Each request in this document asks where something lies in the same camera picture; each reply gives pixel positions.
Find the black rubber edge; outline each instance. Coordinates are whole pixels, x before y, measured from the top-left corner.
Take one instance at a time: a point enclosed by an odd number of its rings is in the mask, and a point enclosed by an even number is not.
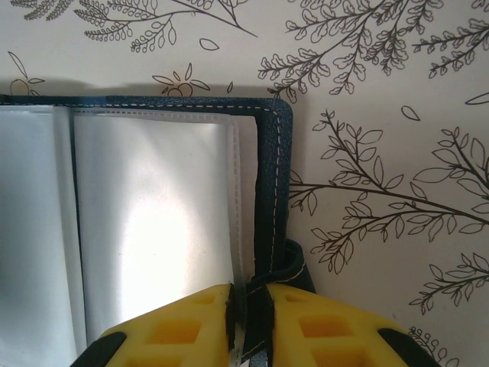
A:
[[[408,367],[440,367],[409,335],[393,329],[380,329],[378,333]]]
[[[264,333],[265,333],[265,349],[267,350],[267,364],[272,367],[274,364],[274,328],[275,328],[275,305],[274,299],[270,295],[267,287],[262,287],[260,298],[263,305],[264,313]]]
[[[105,367],[127,336],[121,331],[106,335],[85,349],[71,367]]]
[[[229,288],[228,300],[226,301],[226,334],[228,335],[228,350],[235,347],[236,337],[236,299],[235,286],[231,284]]]

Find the botanical print wallpaper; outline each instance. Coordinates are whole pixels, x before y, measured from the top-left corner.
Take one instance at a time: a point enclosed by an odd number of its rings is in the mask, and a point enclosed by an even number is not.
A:
[[[288,236],[318,292],[487,364],[488,0],[0,6],[0,93],[288,101]]]

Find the fern pattern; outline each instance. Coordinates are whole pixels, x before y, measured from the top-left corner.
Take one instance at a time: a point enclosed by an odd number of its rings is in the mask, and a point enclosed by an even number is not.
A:
[[[328,47],[300,47],[297,54],[264,57],[258,78],[274,82],[269,93],[277,98],[285,95],[292,103],[297,101],[297,91],[306,94],[308,86],[318,87],[323,79],[332,80],[330,95],[353,94],[356,83],[365,81],[369,63],[380,67],[386,76],[403,70],[410,57],[407,35],[424,34],[443,5],[442,0],[382,0],[377,4],[368,0],[302,0],[302,20],[287,21],[287,33],[297,41],[308,38],[313,45]],[[472,3],[475,9],[487,11],[487,7],[481,0]],[[437,47],[449,52],[447,47],[453,47],[441,63],[432,63],[429,78],[445,75],[449,67],[458,71],[474,61],[476,49],[489,49],[487,26],[485,20],[471,18],[468,28],[458,27],[457,34],[444,31],[442,37],[421,39],[413,45],[413,52],[426,48],[430,54]],[[333,58],[333,54],[342,56]]]

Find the white page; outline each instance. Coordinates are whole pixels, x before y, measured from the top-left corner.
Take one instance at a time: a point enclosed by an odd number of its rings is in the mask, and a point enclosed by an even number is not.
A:
[[[0,365],[86,348],[67,109],[0,109]]]
[[[232,281],[227,128],[75,117],[88,340]]]

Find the branch drawing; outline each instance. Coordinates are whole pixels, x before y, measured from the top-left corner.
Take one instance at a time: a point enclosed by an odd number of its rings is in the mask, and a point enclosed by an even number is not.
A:
[[[458,364],[460,363],[458,358],[449,358],[448,350],[444,347],[440,348],[440,342],[437,339],[432,338],[431,334],[423,333],[421,329],[417,329],[414,326],[410,327],[408,334],[419,346],[425,349],[438,364],[443,365],[444,367],[458,367]]]
[[[24,64],[21,59],[17,57],[13,52],[8,52],[8,55],[14,62],[18,71],[21,72],[22,77],[16,78],[10,83],[10,94],[16,96],[39,96],[39,93],[32,87],[39,83],[44,83],[44,79],[29,78],[28,72],[25,70]]]
[[[258,77],[273,81],[282,76],[269,92],[276,97],[285,92],[295,102],[296,88],[304,94],[306,81],[319,86],[321,77],[330,77],[334,67],[336,86],[329,94],[343,90],[352,94],[355,79],[365,80],[365,63],[380,66],[387,76],[393,69],[404,69],[408,59],[405,36],[412,31],[422,34],[423,23],[433,20],[432,10],[442,6],[441,0],[382,0],[375,6],[368,0],[331,0],[329,5],[324,0],[301,2],[303,22],[287,21],[287,32],[298,41],[309,36],[313,44],[329,36],[334,39],[328,40],[332,46],[321,51],[300,48],[297,55],[285,58],[277,54],[270,60],[264,57]],[[344,56],[329,59],[333,51],[342,49]]]
[[[475,0],[472,8],[487,11],[486,2]],[[328,47],[300,47],[297,54],[264,57],[258,77],[274,82],[268,91],[277,98],[285,94],[292,103],[297,101],[297,90],[305,94],[308,85],[317,87],[323,78],[335,84],[329,94],[338,95],[344,90],[353,94],[356,82],[365,81],[368,63],[380,67],[387,76],[404,69],[409,59],[407,35],[422,35],[426,23],[433,21],[433,13],[442,6],[442,0],[381,0],[373,5],[368,0],[303,0],[302,20],[287,21],[286,33],[294,34],[297,41],[307,37],[313,44]],[[458,35],[444,31],[443,37],[433,35],[430,41],[422,39],[413,45],[414,53],[426,47],[430,54],[438,46],[444,51],[449,44],[457,49],[465,43],[466,50],[453,50],[450,57],[442,57],[441,63],[433,63],[430,78],[437,73],[444,75],[449,66],[456,71],[469,65],[480,46],[489,49],[487,22],[472,18],[468,26],[457,27]],[[341,56],[332,58],[333,54]]]
[[[141,35],[131,42],[131,51],[146,53],[157,47],[163,48],[167,43],[174,45],[177,39],[174,27],[176,20],[197,15],[215,19],[255,36],[238,23],[235,14],[235,9],[245,2],[247,0],[168,0],[165,4],[157,0],[108,0],[103,4],[95,0],[79,0],[83,8],[76,9],[75,13],[98,28],[85,32],[88,38],[95,41],[125,40],[133,37],[133,28],[141,29]],[[176,5],[178,9],[159,11],[165,5],[173,5],[172,8]],[[225,15],[217,15],[219,12],[213,12],[214,8],[219,8]],[[200,44],[204,47],[202,40],[204,38],[201,38]]]
[[[448,46],[453,49],[450,57],[442,56],[441,63],[432,63],[429,71],[430,79],[438,73],[445,75],[449,67],[459,71],[464,65],[470,65],[475,59],[476,49],[480,46],[486,51],[489,50],[489,24],[484,20],[471,18],[468,21],[468,28],[457,27],[456,34],[444,31],[441,37],[433,35],[429,41],[421,39],[418,44],[414,44],[414,52],[420,52],[425,47],[430,54],[437,47],[440,51],[445,51]]]
[[[30,9],[24,15],[26,21],[46,18],[47,21],[53,21],[64,13],[74,0],[11,0],[12,6]]]
[[[434,296],[449,294],[453,304],[458,307],[463,298],[469,301],[474,289],[489,281],[489,263],[475,252],[472,254],[472,260],[461,254],[461,264],[457,265],[455,270],[443,273],[434,264],[429,265],[429,270],[434,280],[425,283],[425,290],[419,293],[421,297],[410,302],[412,306],[419,306],[423,315],[433,309]]]
[[[389,174],[384,169],[383,159],[377,154],[375,143],[380,141],[383,131],[364,131],[350,124],[333,122],[335,112],[326,110],[324,118],[313,131],[328,129],[330,145],[321,159],[335,158],[339,171],[329,183],[305,183],[300,175],[291,172],[291,208],[314,215],[318,206],[318,191],[324,189],[356,191],[359,196],[345,206],[345,216],[340,230],[324,231],[312,229],[320,240],[311,250],[320,254],[319,262],[326,262],[328,270],[338,274],[351,260],[355,242],[361,242],[367,234],[377,233],[384,242],[389,236],[398,239],[403,234],[425,233],[429,242],[445,229],[454,232],[475,234],[489,225],[489,157],[485,147],[469,134],[461,134],[460,128],[453,131],[443,129],[445,136],[438,142],[440,149],[432,154],[440,167],[421,170],[404,184],[410,193],[401,190],[406,175],[400,172]],[[427,197],[423,184],[438,184],[444,180],[454,182],[455,189],[476,196],[480,203],[470,211],[439,203]],[[369,197],[383,196],[390,202],[376,213],[369,204]]]
[[[169,97],[191,97],[193,95],[194,88],[203,90],[211,90],[210,87],[197,79],[191,79],[193,74],[192,63],[186,68],[185,76],[182,78],[176,71],[173,72],[172,77],[153,75],[153,79],[160,84],[165,85],[161,94]]]

